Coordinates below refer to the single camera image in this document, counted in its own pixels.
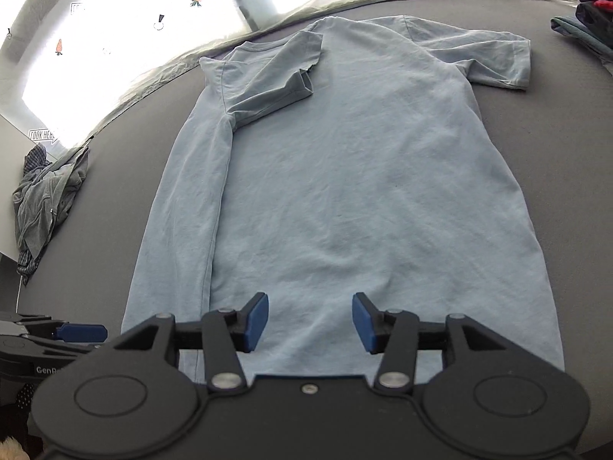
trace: light blue t-shirt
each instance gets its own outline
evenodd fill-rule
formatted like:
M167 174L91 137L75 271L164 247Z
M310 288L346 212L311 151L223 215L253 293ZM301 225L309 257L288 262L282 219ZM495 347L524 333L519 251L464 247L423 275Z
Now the light blue t-shirt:
M410 16L321 19L202 58L123 330L197 320L257 291L270 318L247 378L375 374L351 298L422 321L467 313L563 368L556 307L522 191L470 82L525 89L529 41ZM181 368L203 379L202 356ZM440 369L420 354L417 381Z

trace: metal screw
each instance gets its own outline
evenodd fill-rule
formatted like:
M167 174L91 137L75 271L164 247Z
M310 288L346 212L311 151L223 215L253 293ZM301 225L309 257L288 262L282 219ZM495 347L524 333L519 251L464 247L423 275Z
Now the metal screw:
M390 389L399 389L406 386L411 378L400 371L387 371L379 377L379 383Z
M211 379L213 384L218 389L236 389L243 383L240 375L232 373L231 371L224 371L214 375Z
M319 388L315 384L304 384L300 390L305 394L315 394Z

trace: t-shirt sleeve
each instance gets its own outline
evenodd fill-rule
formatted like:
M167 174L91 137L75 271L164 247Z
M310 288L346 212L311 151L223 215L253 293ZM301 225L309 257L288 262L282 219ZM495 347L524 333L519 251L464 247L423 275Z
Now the t-shirt sleeve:
M200 67L236 129L313 94L308 70L318 63L323 36L297 32L275 54L239 60L203 57Z
M513 33L467 30L404 16L408 36L437 59L455 64L469 81L525 89L530 75L530 42Z

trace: t-shirt seam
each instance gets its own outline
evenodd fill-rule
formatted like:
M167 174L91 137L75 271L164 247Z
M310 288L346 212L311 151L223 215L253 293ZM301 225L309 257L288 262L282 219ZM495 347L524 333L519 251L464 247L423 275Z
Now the t-shirt seam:
M249 121L249 119L254 119L256 117L258 117L262 112L264 112L266 109L269 109L273 106L275 106L276 104L281 103L283 100L285 100L287 97L289 97L290 95L296 94L298 93L300 90L299 89L294 89L290 92L288 92L287 94L283 95L283 97L275 100L272 103L269 103L266 107L263 107L262 109L260 109L258 112L256 112L255 114L250 115L248 118L243 119L243 123L241 125L245 125L245 124L249 124L251 121Z
M408 33L409 38L411 39L413 43L415 43L415 40L413 39L413 35L411 34L411 30L409 29L409 24L406 21L406 15L403 15L402 19L405 21L406 32Z
M233 61L233 60L229 60L229 61L226 61L226 62L234 62L234 63L236 63L236 64L253 64L253 63L255 63L255 62L261 62L261 61L271 61L272 59L273 59L273 57L262 57L261 59L255 59L255 60L250 61L250 62L245 62L245 61Z
M526 44L528 46L528 64L531 62L530 50L529 50L529 39L521 40L513 40L511 41L513 47L513 67L512 70L517 72L516 79L510 79L510 84L512 86L517 86L519 88L527 89L529 86L529 77L527 81L522 81L522 74L525 72L525 68L522 68L520 65L520 53L523 52L523 48L521 44Z
M224 104L224 112L228 114L228 109L226 109L226 99L224 98L224 71L226 70L227 62L224 62L224 65L221 66L221 78L220 78L220 90L221 90L221 101Z
M285 43L275 43L274 41L270 42L270 46L266 47L263 46L262 48L260 47L251 47L250 45L246 45L245 43L237 46L237 48L240 48L241 51L246 51L246 52L250 52L250 53L258 53L258 52L268 52L270 50L274 50L275 48L279 48L280 46L283 46Z

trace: fur texture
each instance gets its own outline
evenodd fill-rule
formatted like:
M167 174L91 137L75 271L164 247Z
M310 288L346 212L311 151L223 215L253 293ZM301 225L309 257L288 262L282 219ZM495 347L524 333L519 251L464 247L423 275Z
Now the fur texture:
M30 457L23 451L19 441L7 437L0 443L0 460L30 460Z

